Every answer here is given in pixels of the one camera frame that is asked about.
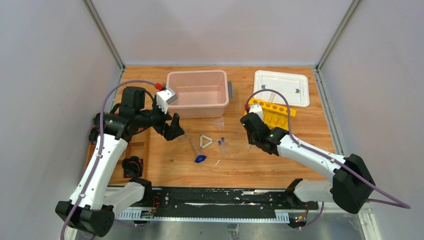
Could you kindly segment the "blue capped tube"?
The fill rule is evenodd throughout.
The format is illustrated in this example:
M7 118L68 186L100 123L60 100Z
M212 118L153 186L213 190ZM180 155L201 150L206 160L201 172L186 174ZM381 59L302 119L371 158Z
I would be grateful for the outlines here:
M228 154L226 143L227 142L226 142L225 138L224 137L221 137L221 146L222 146L222 149L223 149L223 152L224 152L225 155Z
M224 157L226 155L225 146L221 140L218 141L219 149L221 156Z

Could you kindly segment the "glass graduated tube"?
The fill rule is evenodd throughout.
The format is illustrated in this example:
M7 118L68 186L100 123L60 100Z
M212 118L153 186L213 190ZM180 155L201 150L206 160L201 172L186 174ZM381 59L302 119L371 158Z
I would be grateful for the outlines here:
M190 138L188 139L188 141L189 141L189 143L191 144L191 147L192 147L192 149L193 149L193 151L194 151L195 156L196 156L196 157L198 157L198 156L200 155L200 151L199 151L199 149L198 149L197 145L195 144L195 142L193 141L193 138L192 138L192 137L190 137Z

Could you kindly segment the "blue plastic clip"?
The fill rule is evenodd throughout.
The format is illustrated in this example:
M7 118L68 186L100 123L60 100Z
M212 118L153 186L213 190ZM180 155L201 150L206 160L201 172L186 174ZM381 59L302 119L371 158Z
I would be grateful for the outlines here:
M195 158L194 162L195 162L195 163L201 163L201 162L205 161L205 160L206 160L206 158L207 158L207 156L206 156L206 155L199 154L199 155Z

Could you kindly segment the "small glass flask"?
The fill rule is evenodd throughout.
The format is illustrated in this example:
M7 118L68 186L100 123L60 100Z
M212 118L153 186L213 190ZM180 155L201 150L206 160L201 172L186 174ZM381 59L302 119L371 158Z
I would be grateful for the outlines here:
M190 134L188 131L185 131L183 135L177 138L180 142L186 142L190 139Z

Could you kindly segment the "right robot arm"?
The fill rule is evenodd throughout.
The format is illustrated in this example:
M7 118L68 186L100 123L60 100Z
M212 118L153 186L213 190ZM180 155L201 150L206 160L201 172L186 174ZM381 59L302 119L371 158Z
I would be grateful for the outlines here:
M298 209L305 202L331 202L348 213L357 214L373 192L375 182L360 156L323 151L300 141L288 130L269 128L253 112L243 116L240 122L251 145L270 155L292 159L325 177L325 181L295 179L285 195L290 208Z

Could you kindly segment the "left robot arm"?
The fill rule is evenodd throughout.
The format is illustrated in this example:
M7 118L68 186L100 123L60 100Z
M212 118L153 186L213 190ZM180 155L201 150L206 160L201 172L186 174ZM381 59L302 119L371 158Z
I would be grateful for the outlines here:
M156 205L152 183L140 177L131 178L123 188L110 195L106 195L106 190L133 136L153 128L171 141L185 133L179 115L170 114L168 110L177 94L163 86L158 86L157 90L150 97L151 109L145 109L147 90L128 86L122 92L121 102L110 113L100 113L94 126L98 134L95 150L88 167L69 200L59 201L55 208L65 228L103 237L112 228L116 216L131 205Z

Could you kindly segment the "yellow test tube rack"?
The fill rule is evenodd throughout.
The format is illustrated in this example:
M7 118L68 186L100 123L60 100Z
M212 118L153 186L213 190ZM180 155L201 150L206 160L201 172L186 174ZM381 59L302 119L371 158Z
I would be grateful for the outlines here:
M251 98L248 103L244 104L244 115L247 114L247 109L251 105L259 105L262 108L263 122L270 128L279 127L284 130L289 130L289 112L285 105L279 105L256 98Z

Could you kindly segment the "wooden compartment tray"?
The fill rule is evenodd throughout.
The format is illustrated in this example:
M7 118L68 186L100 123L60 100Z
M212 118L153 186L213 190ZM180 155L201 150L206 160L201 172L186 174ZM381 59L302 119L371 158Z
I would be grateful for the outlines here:
M147 178L147 165L148 165L148 154L150 147L150 130L147 129L143 132L139 132L133 136L126 148L126 150L119 157L112 175L109 180L110 185L124 185L131 178L124 176L124 170L122 168L122 162L124 159L131 156L137 156L143 159L143 172L141 178Z

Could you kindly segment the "clear plastic funnel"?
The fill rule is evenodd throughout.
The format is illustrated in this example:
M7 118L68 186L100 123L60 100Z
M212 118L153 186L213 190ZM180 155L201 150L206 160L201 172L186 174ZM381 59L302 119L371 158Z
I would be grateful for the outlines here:
M219 119L213 120L213 121L206 121L206 124L210 124L218 128L220 131L223 131L225 128L225 118L220 117Z

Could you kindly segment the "clay pipe triangle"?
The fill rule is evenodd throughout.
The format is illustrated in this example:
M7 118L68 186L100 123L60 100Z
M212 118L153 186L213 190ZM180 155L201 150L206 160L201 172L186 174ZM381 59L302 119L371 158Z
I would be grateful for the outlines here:
M210 146L212 143L214 142L214 140L206 135L201 135L199 138L199 146L204 149L208 146Z

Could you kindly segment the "pink plastic bin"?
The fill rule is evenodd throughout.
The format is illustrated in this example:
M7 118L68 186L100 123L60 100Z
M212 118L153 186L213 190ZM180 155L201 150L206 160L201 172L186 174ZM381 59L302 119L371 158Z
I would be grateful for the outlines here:
M168 110L181 119L222 117L232 92L223 70L173 71L167 75L166 87L177 96Z

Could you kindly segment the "rolled dark floral tie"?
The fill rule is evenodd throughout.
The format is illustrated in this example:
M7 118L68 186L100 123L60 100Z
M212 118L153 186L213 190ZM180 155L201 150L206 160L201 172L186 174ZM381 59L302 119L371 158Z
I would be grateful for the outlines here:
M143 175L143 159L137 156L125 158L122 161L122 169L126 178L140 178Z

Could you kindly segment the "white plastic lid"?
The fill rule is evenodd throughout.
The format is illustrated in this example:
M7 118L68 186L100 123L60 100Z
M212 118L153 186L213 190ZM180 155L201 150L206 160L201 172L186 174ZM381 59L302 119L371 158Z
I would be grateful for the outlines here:
M257 70L254 74L253 92L271 89L281 93L291 107L310 105L309 80L305 75Z

